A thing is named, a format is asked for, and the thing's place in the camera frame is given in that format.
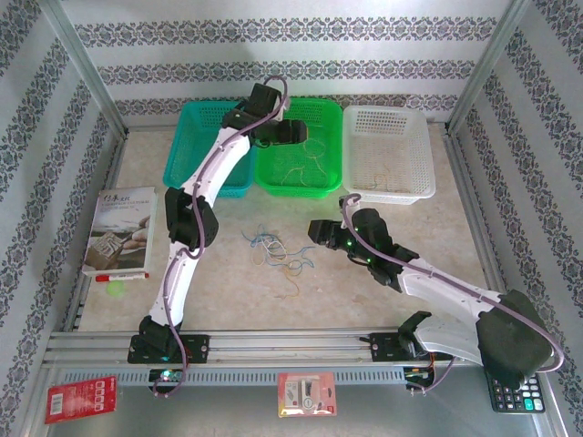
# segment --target white plastic basket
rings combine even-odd
[[[343,185],[363,201],[411,205],[435,194],[427,120],[403,107],[347,107]]]

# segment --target book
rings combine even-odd
[[[148,273],[154,239],[154,187],[99,192],[82,271],[87,276]]]

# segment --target red marker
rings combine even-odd
[[[121,275],[98,275],[95,276],[96,282],[110,282],[112,280],[132,280],[132,279],[147,279],[149,273],[128,273]]]

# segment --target beige floor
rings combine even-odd
[[[461,200],[437,126],[430,126],[437,191],[411,206],[372,205],[386,220],[394,241],[460,279],[484,287]],[[118,178],[118,187],[155,185],[159,190],[151,277],[125,283],[125,294],[113,298],[104,284],[93,282],[80,330],[137,330],[158,291],[169,250],[162,175],[173,132],[134,132]],[[368,271],[343,252],[318,247],[310,252],[314,269],[305,268],[295,286],[281,269],[251,262],[249,242],[262,223],[278,233],[289,249],[311,245],[312,219],[340,219],[341,188],[326,199],[276,198],[256,185],[242,199],[219,198],[215,213],[219,235],[199,263],[187,297],[182,329],[258,330],[279,328],[392,327],[426,303],[382,287]]]

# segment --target calculator keypad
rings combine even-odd
[[[535,375],[528,379],[528,382],[518,390],[505,387],[498,380],[490,378],[489,375],[486,377],[495,412],[534,413],[545,411],[538,376]]]

